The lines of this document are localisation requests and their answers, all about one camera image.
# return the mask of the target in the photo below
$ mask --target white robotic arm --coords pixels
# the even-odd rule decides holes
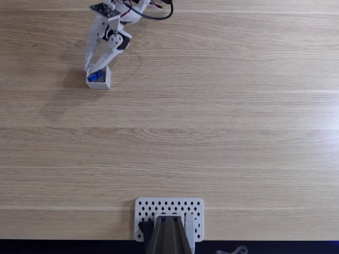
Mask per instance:
[[[157,20],[166,19],[173,13],[172,0],[162,0],[165,3],[170,1],[171,4],[171,13],[164,18],[149,17],[143,14],[150,4],[159,7],[153,0],[132,0],[137,3],[135,7],[132,6],[130,0],[128,1],[129,4],[125,3],[124,0],[105,0],[104,3],[90,6],[91,10],[97,14],[97,18],[88,33],[85,70],[89,74],[103,69],[129,46],[132,36],[123,30],[123,24],[136,23],[141,16]],[[103,40],[107,41],[105,53],[95,64],[91,64],[93,55]]]

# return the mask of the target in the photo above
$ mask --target white box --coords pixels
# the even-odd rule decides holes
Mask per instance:
[[[90,87],[90,89],[110,89],[111,86],[111,70],[108,66],[102,69],[103,72],[106,73],[105,76],[99,78],[99,80],[96,80],[95,82],[89,82],[88,77],[90,76],[89,71],[87,70],[86,75],[86,84]]]

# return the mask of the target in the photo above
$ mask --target wood grain surface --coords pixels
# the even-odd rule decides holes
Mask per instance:
[[[95,3],[0,9],[0,238],[133,239],[142,196],[202,198],[206,240],[339,238],[337,0],[175,0],[109,91]]]

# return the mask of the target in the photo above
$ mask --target black cable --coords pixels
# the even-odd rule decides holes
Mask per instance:
[[[169,1],[170,1],[170,5],[171,5],[171,13],[169,13],[169,15],[166,16],[166,17],[151,17],[151,16],[145,15],[144,13],[141,13],[141,12],[139,12],[138,10],[134,9],[132,5],[129,5],[129,4],[125,3],[125,2],[123,2],[123,3],[124,3],[127,7],[129,7],[130,9],[132,9],[132,11],[134,11],[135,13],[137,13],[137,14],[139,14],[140,16],[145,17],[145,18],[147,18],[147,19],[150,19],[150,20],[167,20],[167,19],[168,19],[169,17],[171,17],[172,14],[173,14],[173,2],[172,2],[172,0],[169,0]]]
[[[129,8],[129,10],[122,14],[120,17],[125,17],[130,12],[131,9],[132,8]]]

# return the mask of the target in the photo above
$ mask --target blue object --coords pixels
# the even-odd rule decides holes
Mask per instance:
[[[87,80],[88,82],[94,82],[97,79],[101,78],[102,76],[105,76],[105,73],[102,70],[98,70],[97,72],[91,74]]]

